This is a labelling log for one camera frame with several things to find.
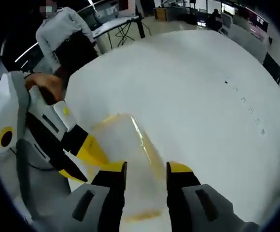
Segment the person's left hand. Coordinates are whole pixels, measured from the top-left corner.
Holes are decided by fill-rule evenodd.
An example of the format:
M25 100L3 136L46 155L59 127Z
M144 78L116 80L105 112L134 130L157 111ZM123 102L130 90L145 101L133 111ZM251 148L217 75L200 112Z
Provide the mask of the person's left hand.
M27 90L30 90L33 86L37 86L48 105L62 101L65 97L62 79L51 74L30 74L25 78L25 86Z

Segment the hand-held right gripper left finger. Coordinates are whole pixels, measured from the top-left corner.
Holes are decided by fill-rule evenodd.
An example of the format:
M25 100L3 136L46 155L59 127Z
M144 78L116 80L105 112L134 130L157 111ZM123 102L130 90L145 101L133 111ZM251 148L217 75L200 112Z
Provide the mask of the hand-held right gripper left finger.
M53 214L37 221L39 232L117 232L126 189L127 162L106 164L92 183L74 190Z

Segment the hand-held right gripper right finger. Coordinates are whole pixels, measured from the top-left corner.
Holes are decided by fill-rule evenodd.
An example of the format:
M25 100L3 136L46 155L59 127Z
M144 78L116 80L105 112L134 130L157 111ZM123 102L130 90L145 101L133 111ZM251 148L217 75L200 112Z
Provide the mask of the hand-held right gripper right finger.
M167 206L174 232L258 232L254 222L240 219L232 203L194 172L177 162L167 163Z

